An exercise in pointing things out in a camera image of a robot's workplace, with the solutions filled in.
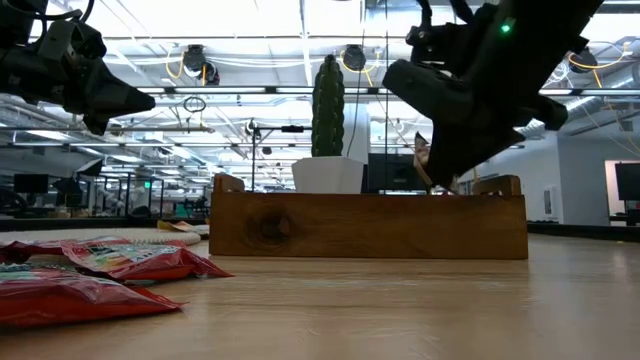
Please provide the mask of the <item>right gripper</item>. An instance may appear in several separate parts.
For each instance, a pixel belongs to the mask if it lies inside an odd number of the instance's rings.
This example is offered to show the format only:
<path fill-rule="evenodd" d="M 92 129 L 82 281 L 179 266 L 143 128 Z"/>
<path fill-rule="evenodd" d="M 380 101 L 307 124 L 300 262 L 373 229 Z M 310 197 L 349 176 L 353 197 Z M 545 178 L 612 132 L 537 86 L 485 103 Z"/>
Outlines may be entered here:
<path fill-rule="evenodd" d="M 435 66 L 403 59 L 390 65 L 383 86 L 436 122 L 427 175 L 434 185 L 445 189 L 453 189 L 457 177 L 522 142 L 523 135 L 514 127 L 535 119 L 558 130 L 568 119 L 566 107 L 548 97 L 535 95 L 522 103 L 505 96 L 491 100 Z M 446 126 L 462 124 L 477 128 L 476 144 L 469 132 Z"/>

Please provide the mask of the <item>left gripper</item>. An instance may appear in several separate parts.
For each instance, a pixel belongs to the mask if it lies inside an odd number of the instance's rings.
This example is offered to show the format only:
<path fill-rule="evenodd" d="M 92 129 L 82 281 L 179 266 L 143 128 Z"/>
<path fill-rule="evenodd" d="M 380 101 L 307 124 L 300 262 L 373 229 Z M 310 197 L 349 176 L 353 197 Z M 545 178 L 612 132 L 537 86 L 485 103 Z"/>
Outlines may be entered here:
<path fill-rule="evenodd" d="M 76 68 L 63 67 L 61 75 L 65 79 L 60 80 L 33 51 L 0 48 L 0 93 L 19 96 L 31 105 L 40 101 L 61 105 L 67 112 L 82 114 L 90 132 L 103 135 L 108 119 L 137 116 L 155 107 L 153 97 L 120 80 L 100 63 L 94 86 L 94 109 L 102 117 L 90 115 L 86 77 L 92 72 L 92 61 L 101 60 L 105 53 L 105 47 L 77 51 L 80 64 Z"/>

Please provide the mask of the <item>wooden tea organizer box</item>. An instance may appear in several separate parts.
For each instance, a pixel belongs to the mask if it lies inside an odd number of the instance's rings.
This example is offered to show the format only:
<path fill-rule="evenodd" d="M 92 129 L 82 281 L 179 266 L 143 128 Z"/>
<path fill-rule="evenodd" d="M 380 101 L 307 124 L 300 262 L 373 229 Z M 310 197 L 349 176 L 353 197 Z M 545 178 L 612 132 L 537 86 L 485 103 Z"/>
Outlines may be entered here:
<path fill-rule="evenodd" d="M 525 260 L 521 195 L 253 193 L 214 178 L 218 256 Z"/>

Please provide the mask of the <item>orange mango tea packet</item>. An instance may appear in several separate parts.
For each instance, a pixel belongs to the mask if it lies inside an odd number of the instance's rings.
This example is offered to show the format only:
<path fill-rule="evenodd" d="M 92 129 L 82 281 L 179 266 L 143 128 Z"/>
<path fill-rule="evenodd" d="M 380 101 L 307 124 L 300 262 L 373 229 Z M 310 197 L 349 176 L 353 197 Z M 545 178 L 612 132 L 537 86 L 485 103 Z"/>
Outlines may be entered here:
<path fill-rule="evenodd" d="M 156 228 L 160 230 L 172 231 L 172 232 L 187 232 L 196 233 L 200 236 L 208 236 L 210 228 L 208 224 L 204 225 L 192 225 L 185 221 L 171 223 L 163 220 L 156 222 Z"/>

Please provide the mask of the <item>dark desktop monitor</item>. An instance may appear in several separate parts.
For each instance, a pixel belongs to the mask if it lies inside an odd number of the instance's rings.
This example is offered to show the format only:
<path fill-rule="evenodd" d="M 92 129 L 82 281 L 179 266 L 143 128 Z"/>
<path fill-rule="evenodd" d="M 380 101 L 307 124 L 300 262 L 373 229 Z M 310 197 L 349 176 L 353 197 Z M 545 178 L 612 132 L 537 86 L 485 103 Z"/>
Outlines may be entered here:
<path fill-rule="evenodd" d="M 15 174 L 13 191 L 16 193 L 44 194 L 49 191 L 48 174 Z"/>

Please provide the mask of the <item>round woven placemat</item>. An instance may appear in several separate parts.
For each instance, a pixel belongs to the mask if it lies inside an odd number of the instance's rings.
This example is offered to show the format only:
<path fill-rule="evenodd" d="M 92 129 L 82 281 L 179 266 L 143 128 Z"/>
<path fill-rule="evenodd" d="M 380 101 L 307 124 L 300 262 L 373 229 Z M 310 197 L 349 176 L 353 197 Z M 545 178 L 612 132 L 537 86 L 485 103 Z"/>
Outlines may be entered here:
<path fill-rule="evenodd" d="M 137 244 L 164 244 L 170 241 L 181 241 L 186 245 L 193 245 L 201 241 L 201 235 L 194 232 L 171 232 L 154 228 L 95 228 L 0 232 L 0 245 L 8 245 L 14 241 L 39 243 L 99 237 L 123 238 Z"/>

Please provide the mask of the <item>black light stand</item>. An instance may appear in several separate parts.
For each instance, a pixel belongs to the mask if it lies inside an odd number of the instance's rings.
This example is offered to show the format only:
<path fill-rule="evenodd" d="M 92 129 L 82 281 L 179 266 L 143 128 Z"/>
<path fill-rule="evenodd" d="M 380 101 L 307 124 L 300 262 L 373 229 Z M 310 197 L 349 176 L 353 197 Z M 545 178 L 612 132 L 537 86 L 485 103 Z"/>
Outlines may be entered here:
<path fill-rule="evenodd" d="M 248 129 L 251 131 L 251 191 L 254 192 L 256 188 L 257 132 L 262 130 L 267 131 L 268 134 L 262 137 L 262 139 L 265 140 L 274 131 L 282 133 L 303 133 L 305 131 L 311 131 L 312 127 L 302 125 L 259 126 L 254 119 L 251 119 L 248 123 Z"/>

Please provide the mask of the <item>white hexagonal plant pot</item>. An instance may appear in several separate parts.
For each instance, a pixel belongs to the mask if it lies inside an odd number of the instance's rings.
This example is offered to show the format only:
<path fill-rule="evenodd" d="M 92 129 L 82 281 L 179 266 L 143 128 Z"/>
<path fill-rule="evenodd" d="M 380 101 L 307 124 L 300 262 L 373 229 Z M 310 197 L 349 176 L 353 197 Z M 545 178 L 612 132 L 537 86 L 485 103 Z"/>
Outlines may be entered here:
<path fill-rule="evenodd" d="M 364 164 L 344 156 L 310 157 L 292 166 L 295 189 L 306 194 L 359 194 Z"/>

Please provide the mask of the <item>green cactus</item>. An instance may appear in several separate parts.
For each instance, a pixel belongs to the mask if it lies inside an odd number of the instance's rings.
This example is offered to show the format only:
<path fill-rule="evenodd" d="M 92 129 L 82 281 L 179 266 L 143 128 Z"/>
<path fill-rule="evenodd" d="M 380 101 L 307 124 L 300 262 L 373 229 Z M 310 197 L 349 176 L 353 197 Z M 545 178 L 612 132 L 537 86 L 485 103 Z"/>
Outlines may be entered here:
<path fill-rule="evenodd" d="M 312 92 L 313 157 L 341 156 L 344 137 L 344 76 L 334 55 L 324 58 Z"/>

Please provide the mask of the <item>black aluminium table frame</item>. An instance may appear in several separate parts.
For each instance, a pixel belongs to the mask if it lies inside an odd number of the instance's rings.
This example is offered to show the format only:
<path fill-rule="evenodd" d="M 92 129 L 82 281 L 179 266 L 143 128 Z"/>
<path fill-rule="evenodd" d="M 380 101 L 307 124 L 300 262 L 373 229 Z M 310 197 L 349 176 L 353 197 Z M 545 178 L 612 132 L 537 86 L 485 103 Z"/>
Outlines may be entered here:
<path fill-rule="evenodd" d="M 115 218 L 34 218 L 0 219 L 0 232 L 96 228 L 155 228 L 156 219 Z M 531 234 L 595 240 L 623 241 L 640 244 L 640 227 L 562 225 L 529 222 Z"/>

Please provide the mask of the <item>dark wall monitor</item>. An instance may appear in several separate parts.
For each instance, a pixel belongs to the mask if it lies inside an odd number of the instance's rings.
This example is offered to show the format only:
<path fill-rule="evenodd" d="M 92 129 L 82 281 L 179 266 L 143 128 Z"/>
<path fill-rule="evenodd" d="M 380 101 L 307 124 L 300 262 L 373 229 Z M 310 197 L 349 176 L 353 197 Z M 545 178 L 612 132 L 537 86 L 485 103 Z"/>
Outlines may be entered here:
<path fill-rule="evenodd" d="M 615 172 L 619 199 L 640 201 L 640 163 L 618 163 Z"/>

